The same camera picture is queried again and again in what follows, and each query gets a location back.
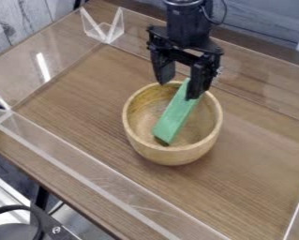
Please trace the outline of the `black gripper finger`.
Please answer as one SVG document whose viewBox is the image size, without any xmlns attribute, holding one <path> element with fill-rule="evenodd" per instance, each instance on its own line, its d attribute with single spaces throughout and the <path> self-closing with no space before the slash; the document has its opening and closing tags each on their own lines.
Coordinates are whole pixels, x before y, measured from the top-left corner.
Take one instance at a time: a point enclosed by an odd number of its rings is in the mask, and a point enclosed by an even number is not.
<svg viewBox="0 0 299 240">
<path fill-rule="evenodd" d="M 191 66 L 187 99 L 198 99 L 210 90 L 213 78 L 214 71 L 210 64 L 195 64 Z"/>
<path fill-rule="evenodd" d="M 158 51 L 150 52 L 150 60 L 157 81 L 161 85 L 165 85 L 175 76 L 175 62 Z"/>
</svg>

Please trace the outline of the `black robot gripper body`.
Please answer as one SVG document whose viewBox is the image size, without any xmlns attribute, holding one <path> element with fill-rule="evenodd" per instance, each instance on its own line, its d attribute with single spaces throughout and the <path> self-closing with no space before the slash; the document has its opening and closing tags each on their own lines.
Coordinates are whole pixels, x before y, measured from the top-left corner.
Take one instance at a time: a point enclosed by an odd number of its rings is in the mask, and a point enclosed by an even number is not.
<svg viewBox="0 0 299 240">
<path fill-rule="evenodd" d="M 221 65 L 222 48 L 210 39 L 213 2 L 166 2 L 167 25 L 150 25 L 149 50 L 163 53 L 186 66 L 210 64 L 214 76 Z"/>
</svg>

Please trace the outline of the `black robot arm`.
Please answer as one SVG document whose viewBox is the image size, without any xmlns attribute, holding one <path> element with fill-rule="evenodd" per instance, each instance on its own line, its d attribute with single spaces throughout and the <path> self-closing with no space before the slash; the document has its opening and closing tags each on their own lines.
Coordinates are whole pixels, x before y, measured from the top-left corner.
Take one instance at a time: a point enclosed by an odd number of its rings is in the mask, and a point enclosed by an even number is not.
<svg viewBox="0 0 299 240">
<path fill-rule="evenodd" d="M 163 0 L 167 25 L 150 25 L 150 60 L 157 81 L 169 83 L 175 76 L 175 63 L 190 67 L 186 100 L 198 99 L 219 74 L 223 48 L 211 40 L 213 0 Z"/>
</svg>

